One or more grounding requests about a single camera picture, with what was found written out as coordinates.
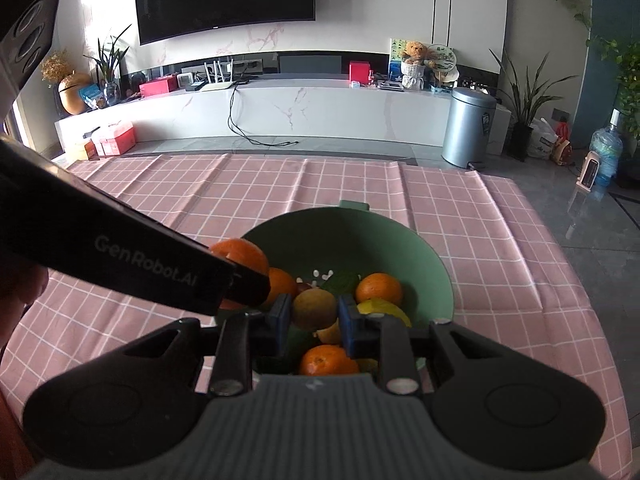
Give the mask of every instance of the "silver trash can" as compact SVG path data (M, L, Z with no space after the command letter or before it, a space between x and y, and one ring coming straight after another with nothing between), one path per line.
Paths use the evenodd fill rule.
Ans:
M454 88L442 158L459 168L484 161L494 122L494 97L470 88Z

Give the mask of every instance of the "pink box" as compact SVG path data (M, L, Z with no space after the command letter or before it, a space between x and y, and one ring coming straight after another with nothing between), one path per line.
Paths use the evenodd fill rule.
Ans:
M132 123L120 121L98 128L91 136L91 140L94 142L98 156L122 155L135 145L136 134Z
M370 66L367 61L351 61L349 63L349 82L357 81L361 85L369 84Z
M159 77L148 83L140 85L140 93L142 97L151 95L168 94L178 88L178 78L175 74Z

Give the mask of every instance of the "table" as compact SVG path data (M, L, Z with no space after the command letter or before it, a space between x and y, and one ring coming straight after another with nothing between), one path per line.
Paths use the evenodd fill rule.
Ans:
M608 478L628 476L625 401L600 323L562 250L511 180L398 162L232 154L112 158L76 162L71 170L207 245L285 212L369 203L440 255L458 323L596 391L607 425L593 465ZM19 417L41 382L184 315L52 272L9 342L0 390Z

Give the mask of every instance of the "bowl handle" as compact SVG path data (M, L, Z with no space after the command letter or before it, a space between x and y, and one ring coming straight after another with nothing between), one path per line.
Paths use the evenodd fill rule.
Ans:
M354 202L353 200L340 200L338 207L343 207L345 209L358 209L360 211L369 210L369 204L365 202Z

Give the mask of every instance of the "gray tile floor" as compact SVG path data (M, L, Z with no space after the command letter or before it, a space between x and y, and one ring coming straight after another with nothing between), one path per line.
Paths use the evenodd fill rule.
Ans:
M442 149L433 146L317 137L254 139L268 144L297 143L255 146L241 137L162 140L140 142L126 156L229 151L295 153L382 158L453 168L441 158ZM575 168L560 168L548 160L529 159L522 163L505 156L488 156L483 171L516 181L578 273L609 340L625 392L633 444L640 446L640 230L608 193L574 196ZM640 205L631 202L625 206L631 216L640 218Z

